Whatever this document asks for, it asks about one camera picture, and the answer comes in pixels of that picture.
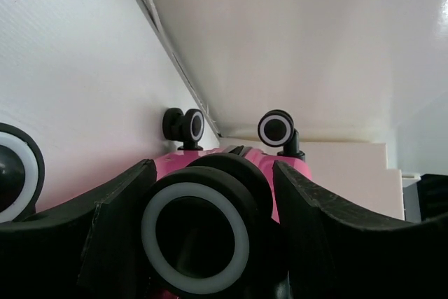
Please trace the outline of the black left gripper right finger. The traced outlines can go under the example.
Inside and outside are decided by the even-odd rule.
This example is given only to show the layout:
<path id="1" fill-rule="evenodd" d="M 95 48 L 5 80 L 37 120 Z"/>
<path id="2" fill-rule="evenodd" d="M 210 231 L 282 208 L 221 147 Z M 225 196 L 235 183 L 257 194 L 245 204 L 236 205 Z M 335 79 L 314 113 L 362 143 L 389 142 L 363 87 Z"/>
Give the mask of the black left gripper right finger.
<path id="1" fill-rule="evenodd" d="M 295 298 L 446 298 L 447 216 L 422 223 L 378 214 L 273 166 Z"/>

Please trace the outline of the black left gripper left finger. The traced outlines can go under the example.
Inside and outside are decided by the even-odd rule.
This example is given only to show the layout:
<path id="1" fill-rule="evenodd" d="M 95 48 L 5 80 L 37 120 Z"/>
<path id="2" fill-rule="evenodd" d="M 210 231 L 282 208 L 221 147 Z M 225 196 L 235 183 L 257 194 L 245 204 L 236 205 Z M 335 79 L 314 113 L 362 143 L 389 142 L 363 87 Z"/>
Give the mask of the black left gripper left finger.
<path id="1" fill-rule="evenodd" d="M 139 298 L 137 212 L 157 176 L 142 160 L 68 202 L 1 224 L 2 298 Z"/>

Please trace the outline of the pink hard-shell suitcase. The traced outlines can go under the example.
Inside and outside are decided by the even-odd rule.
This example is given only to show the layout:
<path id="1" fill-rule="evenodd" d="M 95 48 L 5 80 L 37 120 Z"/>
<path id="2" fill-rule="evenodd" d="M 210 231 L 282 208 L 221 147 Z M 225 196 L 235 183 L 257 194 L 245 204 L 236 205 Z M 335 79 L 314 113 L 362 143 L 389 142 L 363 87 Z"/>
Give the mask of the pink hard-shell suitcase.
<path id="1" fill-rule="evenodd" d="M 198 109 L 167 109 L 162 131 L 177 151 L 154 159 L 157 176 L 137 212 L 139 253 L 148 281 L 139 298 L 291 298 L 286 243 L 272 168 L 308 174 L 293 118 L 268 111 L 258 136 L 276 155 L 247 146 L 204 150 Z M 45 178 L 37 143 L 1 125 L 1 224 L 37 214 Z"/>

